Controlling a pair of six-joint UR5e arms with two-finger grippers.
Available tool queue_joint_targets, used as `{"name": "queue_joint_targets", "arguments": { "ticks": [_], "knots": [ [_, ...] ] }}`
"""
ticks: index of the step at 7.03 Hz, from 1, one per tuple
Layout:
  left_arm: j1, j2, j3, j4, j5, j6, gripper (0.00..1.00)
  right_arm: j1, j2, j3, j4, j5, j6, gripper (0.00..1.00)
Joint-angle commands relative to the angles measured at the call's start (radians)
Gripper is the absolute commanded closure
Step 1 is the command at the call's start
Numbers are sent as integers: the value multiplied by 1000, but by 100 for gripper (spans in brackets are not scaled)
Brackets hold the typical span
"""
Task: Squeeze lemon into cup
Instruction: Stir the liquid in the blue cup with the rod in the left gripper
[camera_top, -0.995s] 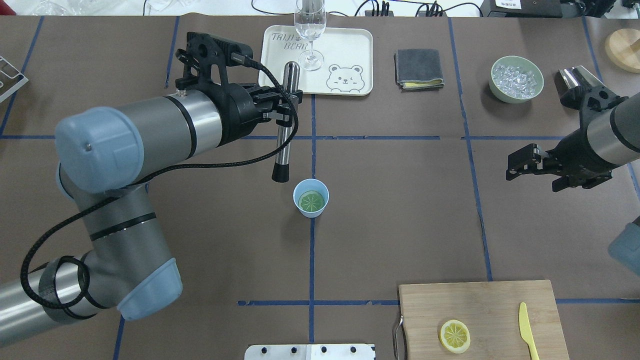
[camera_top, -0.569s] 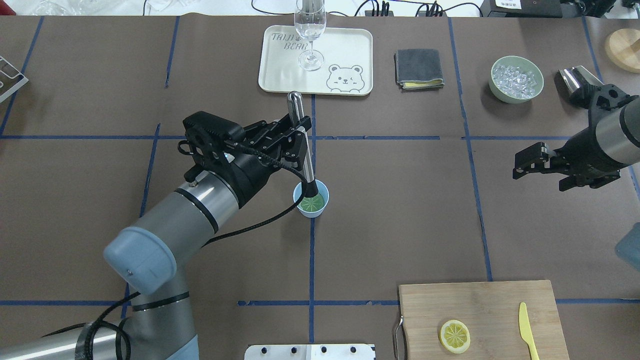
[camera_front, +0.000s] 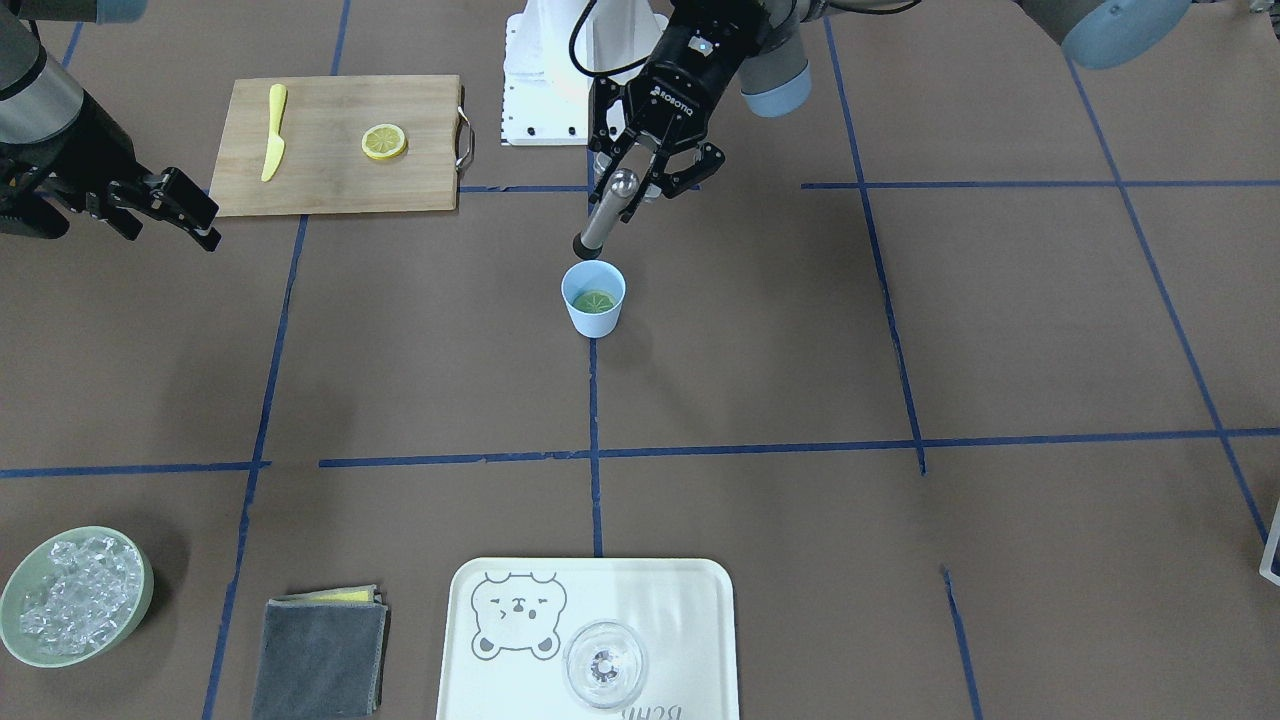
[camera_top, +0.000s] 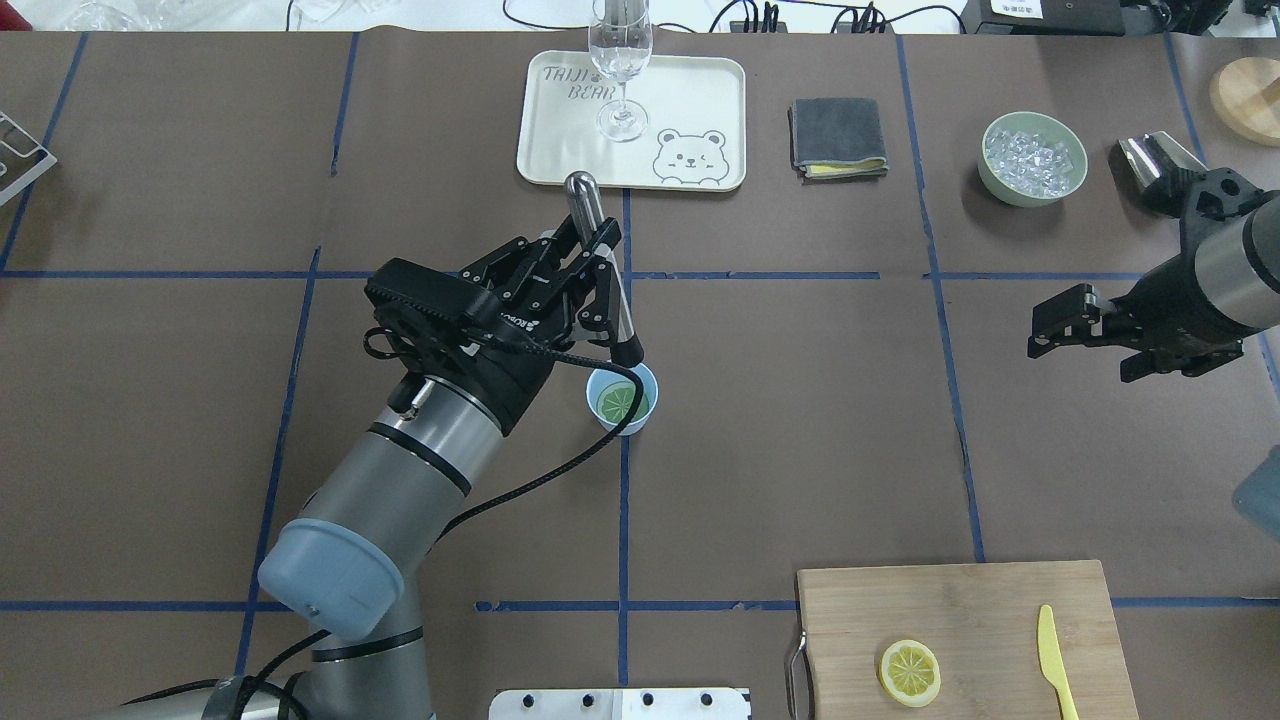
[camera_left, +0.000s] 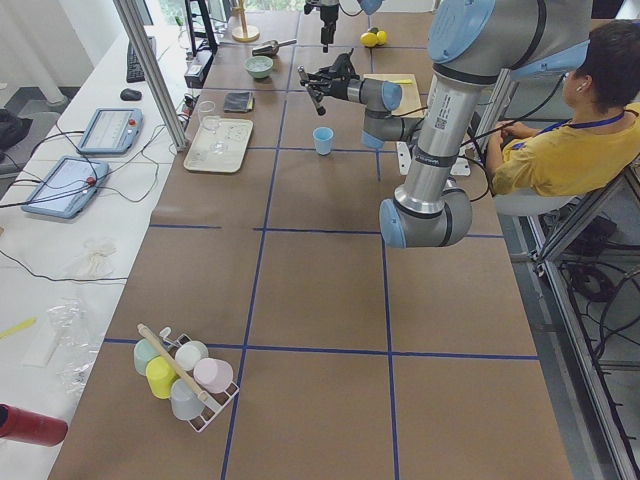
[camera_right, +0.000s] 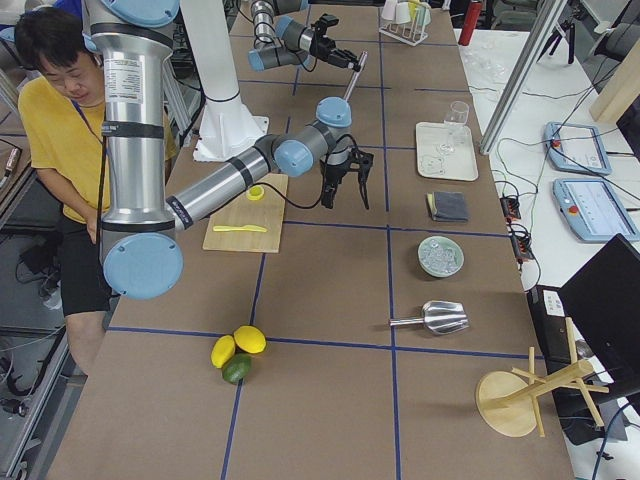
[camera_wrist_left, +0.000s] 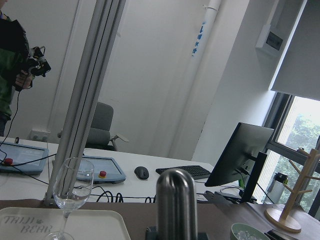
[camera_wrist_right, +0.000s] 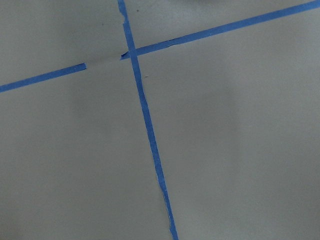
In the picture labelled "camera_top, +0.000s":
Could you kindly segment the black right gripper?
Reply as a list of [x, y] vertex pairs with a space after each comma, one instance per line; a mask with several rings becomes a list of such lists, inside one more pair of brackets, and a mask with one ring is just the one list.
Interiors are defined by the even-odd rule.
[[1032, 310], [1027, 356], [1064, 346], [1121, 345], [1132, 383], [1178, 372], [1199, 377], [1243, 355], [1263, 329], [1263, 191], [1219, 168], [1190, 184], [1178, 204], [1151, 206], [1179, 222], [1178, 255], [1147, 272], [1112, 304], [1093, 284], [1073, 287]]

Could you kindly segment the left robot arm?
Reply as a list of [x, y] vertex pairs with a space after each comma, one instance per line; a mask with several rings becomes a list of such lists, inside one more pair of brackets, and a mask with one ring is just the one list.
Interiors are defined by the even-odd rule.
[[314, 630], [308, 670], [192, 682], [105, 719], [430, 719], [417, 571], [579, 341], [634, 366], [618, 328], [617, 220], [573, 211], [457, 274], [392, 259], [367, 281], [366, 352], [406, 373], [387, 406], [278, 533], [259, 584]]

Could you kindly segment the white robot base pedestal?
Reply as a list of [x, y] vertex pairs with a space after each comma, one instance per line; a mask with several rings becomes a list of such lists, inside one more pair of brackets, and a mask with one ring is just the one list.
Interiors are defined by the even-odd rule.
[[489, 719], [751, 719], [750, 693], [731, 687], [509, 689]]

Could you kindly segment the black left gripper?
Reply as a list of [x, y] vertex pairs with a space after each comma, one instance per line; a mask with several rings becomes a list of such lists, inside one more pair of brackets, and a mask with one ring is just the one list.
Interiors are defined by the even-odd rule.
[[576, 341], [618, 341], [620, 241], [614, 217], [585, 241], [566, 217], [548, 240], [511, 240], [457, 274], [393, 258], [365, 286], [384, 356], [462, 389], [509, 436], [550, 375], [547, 351], [575, 346], [575, 319]]

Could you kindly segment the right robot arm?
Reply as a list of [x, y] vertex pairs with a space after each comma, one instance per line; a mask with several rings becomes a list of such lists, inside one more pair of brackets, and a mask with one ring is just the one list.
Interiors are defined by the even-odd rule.
[[1178, 211], [1180, 249], [1114, 299], [1079, 283], [1032, 310], [1027, 356], [1069, 346], [1124, 347], [1121, 382], [1196, 378], [1243, 355], [1277, 325], [1277, 191], [1229, 168], [1189, 173]]

